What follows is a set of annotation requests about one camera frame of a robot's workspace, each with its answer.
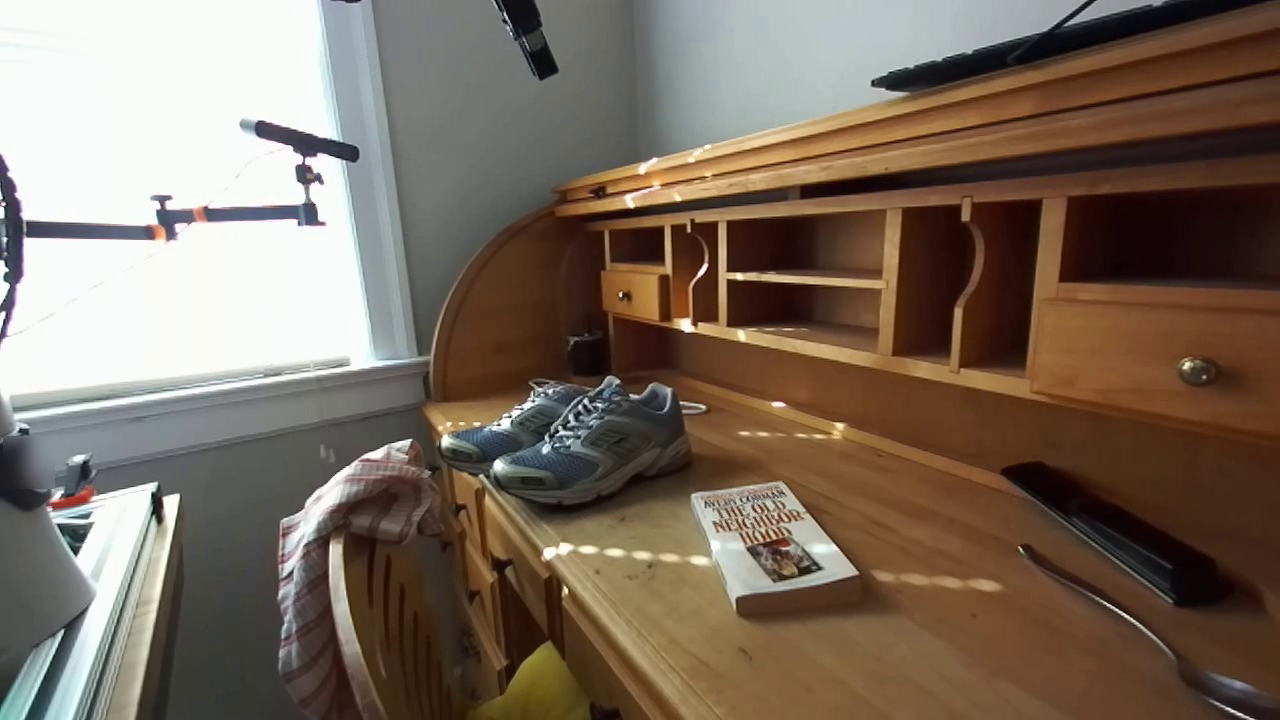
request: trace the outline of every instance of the wooden desk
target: wooden desk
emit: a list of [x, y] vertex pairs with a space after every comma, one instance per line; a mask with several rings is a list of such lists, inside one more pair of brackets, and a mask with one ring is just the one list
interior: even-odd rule
[[[1093, 556], [1005, 480], [843, 425], [668, 376], [708, 401], [697, 464], [574, 512], [481, 492], [481, 550], [515, 534], [545, 556], [545, 633], [618, 716], [1213, 716], [1160, 652], [1032, 572], [1017, 545], [1063, 562], [1192, 662], [1280, 687], [1280, 575], [1250, 568], [1215, 610], [1168, 610]], [[515, 398], [428, 404], [468, 427]], [[862, 568], [867, 598], [833, 617], [739, 621], [708, 566], [687, 492], [788, 480]]]

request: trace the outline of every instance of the black object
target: black object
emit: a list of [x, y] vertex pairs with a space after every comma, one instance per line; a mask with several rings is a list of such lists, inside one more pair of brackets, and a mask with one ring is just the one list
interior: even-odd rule
[[1199, 17], [1242, 8], [1242, 4], [1257, 4], [1257, 0], [1165, 0], [1165, 4], [1139, 4], [1139, 8], [1123, 8], [1123, 13], [1067, 25], [1078, 13], [1074, 8], [1067, 22], [1053, 25], [1046, 33], [1017, 38], [1005, 44], [984, 44], [984, 49], [923, 61], [910, 67], [895, 67], [895, 74], [876, 75], [870, 89], [919, 92], [919, 89], [963, 80], [963, 75], [984, 75], [984, 74], [1032, 66], [1044, 56], [1107, 44], [1120, 38], [1139, 38], [1153, 29], [1199, 22]]
[[552, 44], [545, 38], [545, 17], [537, 13], [537, 0], [497, 0], [497, 13], [513, 29], [513, 40], [524, 52], [524, 66], [537, 80], [547, 80], [560, 74]]
[[159, 488], [150, 492], [150, 520], [162, 523], [162, 498], [159, 498]]
[[96, 475], [92, 455], [74, 452], [63, 464], [63, 498], [74, 498]]
[[572, 376], [602, 376], [609, 371], [609, 335], [585, 333], [566, 335], [566, 371]]
[[16, 314], [16, 284], [22, 281], [22, 200], [16, 198], [16, 182], [8, 178], [8, 163], [0, 155], [0, 263], [2, 263], [2, 296], [0, 296], [0, 340], [8, 335], [11, 314]]
[[51, 498], [49, 475], [39, 471], [39, 455], [30, 449], [30, 432], [16, 427], [0, 440], [0, 502], [30, 512]]
[[311, 132], [299, 132], [299, 128], [282, 128], [282, 126], [266, 126], [266, 122], [241, 122], [241, 128], [260, 135], [260, 142], [288, 146], [299, 155], [336, 155], [336, 162], [346, 162], [346, 163], [360, 162], [357, 146], [311, 135]]
[[1219, 575], [1213, 556], [1188, 550], [1184, 539], [1145, 523], [1117, 505], [1089, 498], [1063, 471], [1027, 459], [1007, 464], [1005, 475], [1038, 509], [1046, 509], [1063, 528], [1072, 528], [1082, 545], [1102, 551], [1168, 605], [1213, 605], [1228, 598], [1228, 580]]

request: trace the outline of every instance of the window sill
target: window sill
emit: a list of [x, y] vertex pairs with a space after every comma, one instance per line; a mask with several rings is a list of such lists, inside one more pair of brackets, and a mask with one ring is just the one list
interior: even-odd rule
[[20, 414], [20, 425], [30, 427], [43, 471], [74, 452], [89, 452], [99, 470], [117, 470], [308, 425], [419, 409], [424, 371], [428, 362], [382, 362], [145, 401], [39, 409]]

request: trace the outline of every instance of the sneaker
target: sneaker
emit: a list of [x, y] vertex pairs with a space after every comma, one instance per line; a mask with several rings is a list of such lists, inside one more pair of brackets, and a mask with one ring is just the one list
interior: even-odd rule
[[440, 455], [452, 470], [485, 471], [491, 459], [545, 440], [560, 414], [578, 398], [578, 384], [531, 380], [524, 404], [506, 409], [501, 419], [440, 436]]
[[566, 404], [547, 436], [501, 455], [486, 480], [531, 505], [590, 505], [639, 475], [692, 459], [680, 401], [668, 384], [630, 398], [614, 376]]

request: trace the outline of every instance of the cubbyhole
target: cubbyhole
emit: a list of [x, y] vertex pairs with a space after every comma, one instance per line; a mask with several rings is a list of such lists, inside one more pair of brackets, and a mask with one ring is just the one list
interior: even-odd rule
[[963, 212], [971, 278], [956, 303], [956, 368], [1023, 371], [1032, 335], [1038, 205], [975, 205]]
[[668, 263], [668, 227], [602, 227], [609, 263]]
[[727, 284], [727, 330], [771, 335], [778, 350], [876, 354], [880, 292], [805, 284]]
[[1280, 290], [1280, 189], [1074, 198], [1063, 284]]
[[727, 281], [876, 284], [883, 278], [883, 212], [782, 217], [727, 226]]
[[670, 314], [685, 325], [721, 319], [716, 249], [721, 249], [721, 226], [670, 227]]
[[948, 362], [956, 301], [971, 278], [971, 231], [961, 210], [908, 210], [899, 226], [893, 356]]

